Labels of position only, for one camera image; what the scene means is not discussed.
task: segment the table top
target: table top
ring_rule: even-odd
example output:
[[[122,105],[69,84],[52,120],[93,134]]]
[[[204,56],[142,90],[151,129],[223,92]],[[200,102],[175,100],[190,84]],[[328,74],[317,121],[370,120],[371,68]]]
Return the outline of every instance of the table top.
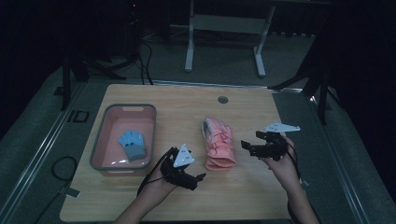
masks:
[[[227,104],[219,97],[225,96]],[[90,156],[106,108],[113,104],[152,104],[157,109],[156,132],[149,172],[170,147],[186,144],[195,158],[185,171],[206,173],[196,190],[177,188],[144,220],[249,220],[289,218],[286,192],[267,166],[249,156],[240,141],[263,144],[256,131],[281,121],[272,94],[265,88],[150,86],[113,84],[103,102],[71,184],[78,198],[66,197],[63,221],[111,221],[135,198],[142,175],[105,176],[90,166]],[[212,116],[233,131],[237,164],[230,171],[205,168],[201,124]]]

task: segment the dark background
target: dark background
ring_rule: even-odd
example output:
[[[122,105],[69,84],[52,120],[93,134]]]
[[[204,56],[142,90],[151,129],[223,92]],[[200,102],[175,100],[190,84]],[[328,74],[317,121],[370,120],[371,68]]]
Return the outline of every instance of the dark background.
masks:
[[[262,17],[251,1],[197,1],[196,10]],[[188,24],[188,1],[2,1],[0,3],[1,132],[29,103],[68,50],[109,60],[111,34],[141,19],[169,37]],[[396,198],[396,6],[394,1],[279,2],[271,32],[316,35],[304,64],[331,68],[331,85],[355,124],[392,198]]]

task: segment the white triangular object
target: white triangular object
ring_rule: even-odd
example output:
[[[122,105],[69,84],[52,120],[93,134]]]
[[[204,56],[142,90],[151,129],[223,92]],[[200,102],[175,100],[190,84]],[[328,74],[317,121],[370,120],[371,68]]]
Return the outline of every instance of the white triangular object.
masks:
[[[271,133],[286,133],[286,132],[297,132],[300,131],[299,126],[291,126],[287,124],[281,124],[274,122],[271,125],[265,127],[264,129],[266,132],[271,132]]]
[[[186,144],[183,144],[181,146],[181,149],[178,151],[175,162],[174,162],[174,167],[180,167],[184,165],[188,165],[194,162],[194,158],[189,152],[189,149],[186,147]]]

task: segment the pink cloth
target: pink cloth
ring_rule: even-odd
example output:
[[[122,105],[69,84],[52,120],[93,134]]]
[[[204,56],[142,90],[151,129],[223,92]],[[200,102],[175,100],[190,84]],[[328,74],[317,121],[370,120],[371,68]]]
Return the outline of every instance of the pink cloth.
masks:
[[[226,171],[233,168],[236,160],[231,128],[219,119],[206,116],[202,131],[206,143],[206,169]]]

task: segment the human arm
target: human arm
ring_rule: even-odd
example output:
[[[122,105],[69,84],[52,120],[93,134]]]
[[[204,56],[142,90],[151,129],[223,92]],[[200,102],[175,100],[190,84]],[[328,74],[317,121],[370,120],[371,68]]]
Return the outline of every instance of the human arm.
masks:
[[[306,197],[303,187],[300,184],[298,171],[294,165],[294,143],[287,137],[289,154],[283,156],[279,161],[269,158],[261,158],[270,170],[274,172],[276,179],[286,191],[291,211],[301,223],[319,223],[311,204]]]
[[[153,208],[161,204],[165,198],[177,187],[163,178],[159,165],[150,176],[148,183],[139,195],[117,217],[115,224],[137,224]]]

